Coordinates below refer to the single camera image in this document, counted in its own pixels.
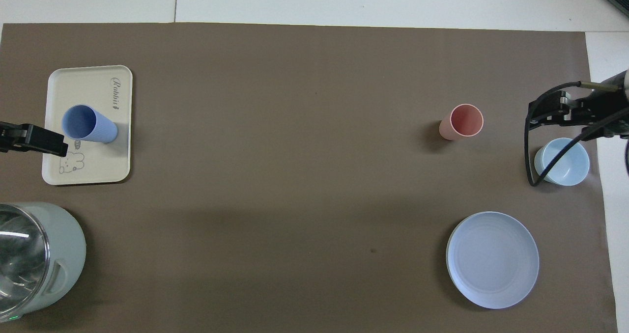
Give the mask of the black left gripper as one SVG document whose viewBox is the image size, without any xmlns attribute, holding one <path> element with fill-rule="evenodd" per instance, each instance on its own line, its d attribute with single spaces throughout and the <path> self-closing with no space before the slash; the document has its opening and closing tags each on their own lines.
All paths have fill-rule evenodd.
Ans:
<svg viewBox="0 0 629 333">
<path fill-rule="evenodd" d="M 63 134 L 33 124 L 25 124 L 25 129 L 23 129 L 21 125 L 0 123 L 0 151 L 2 153 L 7 153 L 10 150 L 27 152 L 19 143 L 24 138 L 25 147 L 29 150 L 36 150 L 60 158 L 67 156 L 69 145 L 64 142 Z"/>
</svg>

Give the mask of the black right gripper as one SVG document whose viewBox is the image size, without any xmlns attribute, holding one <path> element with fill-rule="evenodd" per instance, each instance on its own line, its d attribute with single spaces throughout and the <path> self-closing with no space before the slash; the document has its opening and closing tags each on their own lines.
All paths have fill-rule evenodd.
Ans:
<svg viewBox="0 0 629 333">
<path fill-rule="evenodd" d="M 562 110 L 564 109 L 563 99 L 567 93 L 564 90 L 557 90 L 552 93 L 543 94 L 535 101 L 529 103 L 529 110 Z M 614 93 L 602 90 L 594 90 L 585 98 L 576 100 L 577 107 L 571 111 L 551 111 L 550 113 L 533 114 L 528 121 L 528 127 L 541 127 L 546 125 L 559 126 L 583 126 L 582 131 L 602 121 L 603 119 L 616 114 L 629 106 L 628 91 L 620 89 Z M 620 136 L 622 139 L 628 138 L 628 116 L 617 117 L 610 123 L 586 136 L 585 139 L 612 138 Z"/>
</svg>

